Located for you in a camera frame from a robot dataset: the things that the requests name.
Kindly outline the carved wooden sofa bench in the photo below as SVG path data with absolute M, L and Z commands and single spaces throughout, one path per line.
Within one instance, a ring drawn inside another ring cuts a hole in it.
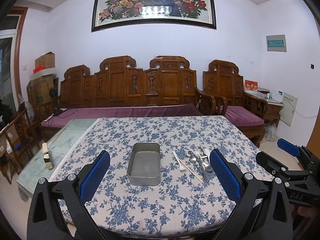
M 216 100 L 200 91 L 196 71 L 181 56 L 157 56 L 147 70 L 138 68 L 130 56 L 104 59 L 95 74 L 85 65 L 66 70 L 60 83 L 60 107 L 110 108 L 192 104 L 201 115 L 214 115 Z M 38 121 L 53 116 L 53 101 L 36 109 Z M 45 141 L 61 128 L 40 126 Z

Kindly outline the blue floral tablecloth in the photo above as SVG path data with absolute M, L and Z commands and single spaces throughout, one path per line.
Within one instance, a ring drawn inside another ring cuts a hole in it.
M 107 151 L 110 166 L 85 203 L 96 224 L 128 237 L 191 236 L 218 228 L 235 206 L 214 173 L 205 181 L 190 162 L 188 152 L 198 147 L 272 179 L 255 161 L 258 148 L 223 116 L 98 119 L 50 179 L 77 174 Z

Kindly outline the wooden side chair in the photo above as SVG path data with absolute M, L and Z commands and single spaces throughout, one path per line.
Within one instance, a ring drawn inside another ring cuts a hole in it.
M 39 139 L 22 105 L 12 122 L 1 130 L 1 174 L 9 184 L 13 173 L 19 174 L 24 168 L 23 155 L 33 157 L 33 148 L 40 149 Z

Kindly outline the white plastic fork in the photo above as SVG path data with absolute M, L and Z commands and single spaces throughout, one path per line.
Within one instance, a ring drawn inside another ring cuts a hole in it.
M 175 152 L 175 151 L 172 151 L 172 154 L 173 154 L 173 156 L 175 157 L 175 159 L 176 159 L 176 161 L 177 161 L 177 163 L 178 163 L 178 165 L 179 165 L 179 170 L 180 170 L 181 172 L 185 171 L 186 168 L 185 168 L 184 165 L 181 163 L 181 161 L 180 161 L 180 159 L 178 158 L 176 152 Z

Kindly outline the light bamboo chopstick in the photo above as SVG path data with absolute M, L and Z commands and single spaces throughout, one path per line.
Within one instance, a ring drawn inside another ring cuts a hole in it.
M 191 168 L 189 168 L 180 158 L 178 158 L 178 160 L 191 174 L 194 175 L 195 178 L 197 178 L 200 182 L 203 183 L 203 180 Z

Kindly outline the plain steel spoon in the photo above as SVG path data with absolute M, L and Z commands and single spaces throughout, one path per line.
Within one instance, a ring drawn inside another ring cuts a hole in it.
M 203 175 L 204 181 L 209 182 L 209 177 L 208 177 L 207 172 L 206 172 L 206 170 L 204 168 L 202 160 L 199 157 L 197 157 L 195 154 L 193 154 L 193 153 L 190 155 L 189 159 L 193 164 L 195 164 L 195 163 L 199 164 L 200 169 L 202 171 L 202 175 Z

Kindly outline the wooden side table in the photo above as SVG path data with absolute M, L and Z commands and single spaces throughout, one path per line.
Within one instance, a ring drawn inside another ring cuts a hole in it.
M 264 120 L 264 123 L 274 122 L 278 127 L 280 120 L 280 111 L 283 108 L 282 103 L 267 100 L 263 96 L 255 93 L 244 92 L 242 106 L 249 112 Z

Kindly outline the white wall cabinet box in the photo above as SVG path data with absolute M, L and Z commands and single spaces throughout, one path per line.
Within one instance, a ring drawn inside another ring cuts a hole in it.
M 291 126 L 292 124 L 292 121 L 296 112 L 297 103 L 298 103 L 297 97 L 284 93 L 283 107 L 279 113 L 280 113 L 280 120 L 285 124 L 287 124 L 288 126 Z

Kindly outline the red gold sign card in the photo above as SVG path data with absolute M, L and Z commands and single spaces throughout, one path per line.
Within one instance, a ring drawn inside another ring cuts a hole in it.
M 257 92 L 258 83 L 256 81 L 245 80 L 245 90 L 250 92 Z

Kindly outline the small black fan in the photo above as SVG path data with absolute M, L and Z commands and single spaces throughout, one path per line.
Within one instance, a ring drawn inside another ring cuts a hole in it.
M 57 87 L 52 87 L 49 90 L 49 96 L 53 99 L 53 116 L 59 116 L 65 111 L 67 111 L 66 108 L 60 107 L 60 97 L 58 96 L 58 90 Z

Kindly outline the small gold white box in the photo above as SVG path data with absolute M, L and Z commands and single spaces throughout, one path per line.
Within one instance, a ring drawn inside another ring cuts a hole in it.
M 42 144 L 42 152 L 43 152 L 43 160 L 48 170 L 53 169 L 52 161 L 50 158 L 50 150 L 48 148 L 48 144 L 44 142 Z

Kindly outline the framed peacock flower painting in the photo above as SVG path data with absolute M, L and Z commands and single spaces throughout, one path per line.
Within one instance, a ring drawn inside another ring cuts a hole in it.
M 214 0 L 94 0 L 92 31 L 146 23 L 216 29 Z

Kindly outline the steel fork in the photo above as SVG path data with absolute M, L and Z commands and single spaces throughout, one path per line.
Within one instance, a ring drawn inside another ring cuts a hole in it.
M 201 159 L 201 154 L 200 154 L 200 150 L 198 147 L 195 149 L 194 154 L 195 154 L 197 162 L 200 164 L 200 167 L 202 168 L 202 171 L 206 172 L 206 168 L 205 168 L 203 161 Z

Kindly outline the long white ceramic spoon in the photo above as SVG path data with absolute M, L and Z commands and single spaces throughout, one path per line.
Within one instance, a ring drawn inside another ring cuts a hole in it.
M 204 154 L 209 158 L 210 157 L 210 150 L 208 150 L 207 148 L 203 149 Z

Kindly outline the stacked cardboard boxes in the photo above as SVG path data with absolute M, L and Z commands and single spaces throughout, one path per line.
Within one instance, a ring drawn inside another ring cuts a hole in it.
M 34 109 L 54 99 L 54 96 L 50 96 L 50 90 L 57 87 L 55 81 L 55 54 L 50 51 L 35 60 L 33 73 L 29 76 L 27 96 Z

